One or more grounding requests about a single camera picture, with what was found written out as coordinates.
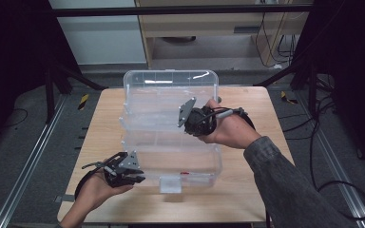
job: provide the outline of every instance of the finger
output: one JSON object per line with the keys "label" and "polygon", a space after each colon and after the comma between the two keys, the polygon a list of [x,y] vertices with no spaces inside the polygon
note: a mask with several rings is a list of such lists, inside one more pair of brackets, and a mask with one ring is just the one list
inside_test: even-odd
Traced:
{"label": "finger", "polygon": [[215,107],[220,107],[220,105],[213,99],[210,99],[207,103],[206,106],[215,108]]}
{"label": "finger", "polygon": [[197,138],[204,143],[212,143],[211,138],[209,136],[199,136]]}

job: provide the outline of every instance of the black pole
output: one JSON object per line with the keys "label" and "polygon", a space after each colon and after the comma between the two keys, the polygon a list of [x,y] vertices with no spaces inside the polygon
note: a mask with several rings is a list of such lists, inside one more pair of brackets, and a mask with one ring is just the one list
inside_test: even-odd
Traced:
{"label": "black pole", "polygon": [[317,67],[314,63],[310,65],[309,75],[309,111],[314,118],[318,118],[317,104]]}
{"label": "black pole", "polygon": [[108,86],[102,86],[102,85],[98,85],[96,83],[91,82],[89,79],[85,78],[83,75],[80,75],[80,74],[66,68],[65,66],[58,65],[57,67],[59,70],[62,70],[70,77],[78,80],[79,82],[81,82],[87,86],[90,86],[91,88],[93,88],[95,90],[104,90],[104,89],[108,88]]}
{"label": "black pole", "polygon": [[173,6],[173,7],[133,7],[98,9],[51,9],[28,11],[27,14],[55,17],[88,16],[126,16],[161,14],[205,14],[205,13],[246,13],[246,12],[302,12],[329,10],[330,6],[313,4],[275,4],[275,5],[217,5],[217,6]]}

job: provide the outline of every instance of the plastic box lid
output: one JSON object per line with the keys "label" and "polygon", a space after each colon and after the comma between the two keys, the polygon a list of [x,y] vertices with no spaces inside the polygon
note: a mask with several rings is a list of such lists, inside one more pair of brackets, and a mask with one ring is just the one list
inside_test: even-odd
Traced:
{"label": "plastic box lid", "polygon": [[136,151],[146,182],[162,193],[183,186],[213,185],[221,172],[218,144],[206,144],[177,127],[179,106],[196,97],[195,107],[218,98],[211,70],[131,70],[124,76],[124,150]]}

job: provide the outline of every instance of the black cable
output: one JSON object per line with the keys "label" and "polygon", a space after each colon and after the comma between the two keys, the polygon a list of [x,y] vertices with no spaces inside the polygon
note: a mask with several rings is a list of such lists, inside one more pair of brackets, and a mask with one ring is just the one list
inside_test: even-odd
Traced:
{"label": "black cable", "polygon": [[290,49],[289,49],[289,50],[280,50],[280,46],[282,45],[283,38],[284,38],[285,43],[286,43],[286,36],[285,36],[285,35],[282,35],[282,36],[280,37],[280,41],[279,41],[279,44],[278,44],[278,47],[277,47],[277,51],[278,51],[278,55],[279,55],[280,57],[288,58],[288,57],[290,56],[290,54],[289,54],[289,55],[283,55],[283,54],[281,54],[281,53],[288,53],[288,52],[290,53],[290,52],[291,52],[291,50],[290,50]]}
{"label": "black cable", "polygon": [[290,54],[289,54],[289,65],[292,64],[293,57],[295,56],[295,49],[296,49],[296,35],[292,35],[292,41],[290,45]]}
{"label": "black cable", "polygon": [[[330,180],[330,181],[327,181],[325,182],[324,184],[322,184],[320,187],[317,187],[317,184],[316,184],[316,179],[315,179],[315,175],[314,175],[314,171],[313,171],[313,141],[314,141],[314,136],[316,135],[317,133],[317,130],[319,128],[319,115],[323,112],[325,112],[328,108],[332,107],[333,106],[333,102],[329,102],[328,104],[326,104],[324,107],[320,107],[322,102],[328,98],[330,98],[331,96],[326,96],[325,98],[323,98],[321,101],[319,101],[318,103],[318,107],[317,107],[317,114],[316,114],[316,117],[315,117],[315,126],[313,128],[313,132],[312,132],[312,136],[311,136],[311,140],[310,140],[310,175],[311,175],[311,179],[312,179],[312,183],[315,187],[315,189],[320,192],[323,188],[325,188],[326,186],[329,186],[329,185],[332,185],[332,184],[345,184],[345,185],[349,185],[349,186],[352,186],[354,187],[354,189],[360,193],[364,198],[365,198],[365,193],[358,187],[356,187],[354,184],[352,183],[349,183],[347,181],[343,181],[343,180]],[[353,219],[353,220],[364,220],[365,219],[365,216],[364,217],[360,217],[360,218],[357,218],[357,217],[351,217],[351,216],[348,216],[340,211],[338,211],[342,216],[344,216],[345,218],[347,219]]]}
{"label": "black cable", "polygon": [[[280,60],[277,60],[273,53],[272,53],[272,49],[271,49],[271,45],[269,44],[269,40],[268,40],[268,37],[266,35],[266,30],[265,30],[265,26],[264,26],[264,20],[265,20],[265,12],[262,13],[262,19],[260,21],[260,25],[259,25],[259,31],[257,32],[257,36],[256,36],[256,48],[257,48],[257,51],[259,53],[259,57],[261,56],[260,52],[259,52],[259,47],[258,47],[258,38],[259,38],[259,33],[261,31],[261,28],[263,28],[263,33],[265,35],[265,40],[266,40],[266,44],[268,45],[268,48],[269,48],[269,54],[271,55],[271,57],[278,63],[278,64],[283,64],[283,63],[286,63],[287,61],[280,61]],[[268,66],[266,65],[263,61],[262,61],[262,58],[260,58],[260,61],[261,63],[265,66],[265,67],[273,67],[273,66]]]}
{"label": "black cable", "polygon": [[[330,185],[333,185],[333,184],[344,184],[344,185],[348,185],[348,186],[351,186],[353,187],[357,193],[359,193],[360,195],[363,196],[363,198],[365,199],[365,193],[360,189],[358,188],[356,185],[352,184],[352,183],[349,183],[349,182],[346,182],[346,181],[342,181],[342,180],[331,180],[331,181],[328,181],[324,184],[322,184],[318,189],[317,191],[320,192],[322,189],[324,189],[325,187],[327,186],[330,186]],[[355,219],[355,220],[365,220],[365,216],[364,217],[360,217],[360,218],[357,218],[357,217],[353,217],[353,216],[348,216],[346,215],[345,213],[341,212],[341,211],[338,211],[340,214],[342,214],[342,216],[348,218],[348,219]]]}
{"label": "black cable", "polygon": [[323,90],[326,90],[328,92],[334,92],[334,88],[331,86],[329,81],[327,83],[324,80],[320,79],[319,77],[317,77],[317,81],[320,84],[320,86],[322,86]]}
{"label": "black cable", "polygon": [[12,123],[12,124],[8,124],[8,125],[4,125],[3,127],[11,127],[11,126],[16,126],[18,125],[19,123],[23,122],[26,120],[26,118],[28,117],[29,113],[27,110],[25,110],[24,108],[14,108],[13,111],[24,111],[26,113],[25,117],[23,117],[22,120],[20,120],[19,122],[17,123]]}
{"label": "black cable", "polygon": [[310,139],[311,138],[311,136],[309,136],[309,137],[304,137],[304,138],[284,138],[285,140],[308,140],[308,139]]}
{"label": "black cable", "polygon": [[305,116],[306,114],[295,114],[295,115],[289,115],[289,116],[283,116],[278,117],[278,119],[285,119],[285,118],[291,118],[291,117],[297,117],[297,116]]}
{"label": "black cable", "polygon": [[196,124],[199,124],[200,122],[212,117],[212,116],[215,116],[215,115],[218,115],[220,113],[223,113],[227,110],[230,110],[231,108],[228,108],[228,107],[216,107],[216,108],[212,108],[213,112],[209,113],[208,115],[202,117],[201,119],[199,119]]}
{"label": "black cable", "polygon": [[266,221],[266,228],[271,228],[271,217],[267,210],[265,210],[265,221]]}
{"label": "black cable", "polygon": [[310,119],[308,119],[307,121],[305,121],[305,122],[303,122],[303,123],[301,123],[301,124],[299,124],[299,125],[296,125],[296,126],[294,126],[294,127],[292,127],[292,128],[286,129],[286,130],[282,130],[282,132],[288,132],[288,131],[296,130],[296,129],[298,129],[298,128],[300,128],[300,127],[304,126],[304,125],[306,125],[307,123],[309,123],[309,122],[310,122],[310,121],[312,121],[312,120],[313,120],[313,118],[310,118]]}

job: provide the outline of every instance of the gray floor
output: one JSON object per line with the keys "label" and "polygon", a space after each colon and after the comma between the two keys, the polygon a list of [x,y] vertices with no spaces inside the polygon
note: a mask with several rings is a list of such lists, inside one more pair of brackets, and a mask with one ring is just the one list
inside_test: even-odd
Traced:
{"label": "gray floor", "polygon": [[[156,41],[153,57],[153,69],[213,69],[220,77],[220,85],[251,85],[278,71],[260,63],[254,44],[246,36],[197,37],[194,42],[181,39],[159,39]],[[87,77],[103,86],[123,86],[123,75],[118,73],[87,75]],[[50,135],[23,197],[13,212],[10,220],[12,227],[45,227],[44,225],[49,227],[57,222],[56,214],[60,204],[54,199],[56,196],[62,196],[66,191],[67,182],[83,144],[86,127],[89,125],[100,96],[99,91],[94,91],[73,80],[71,82],[74,89],[70,95],[65,96],[66,102],[58,124]],[[292,92],[287,82],[290,82],[290,77],[268,88],[282,129],[291,128],[307,120],[307,112],[301,104],[291,104],[280,98],[280,92],[284,90],[289,98],[301,100],[300,95],[303,91]],[[78,110],[77,107],[84,94],[89,94],[86,107]],[[59,101],[61,96],[56,92],[56,101]],[[326,96],[325,93],[318,93],[319,98],[324,96]],[[15,107],[22,109],[13,111],[8,119],[8,126],[2,128],[0,134],[0,209],[45,126],[45,88],[38,87],[21,95]],[[365,161],[357,158],[355,146],[346,127],[335,113],[335,108],[321,114],[320,122],[320,132],[323,132],[328,139],[338,162],[351,182],[365,191]],[[296,166],[309,178],[310,139],[299,140],[299,138],[310,136],[311,131],[312,126],[306,124],[285,133]],[[313,147],[313,166],[317,185],[334,178],[318,140],[315,140]],[[338,210],[349,213],[346,201],[337,187],[330,187],[322,194]],[[159,226],[151,224],[131,227]],[[171,227],[192,227],[192,224]],[[220,227],[248,227],[248,224],[224,224]]]}

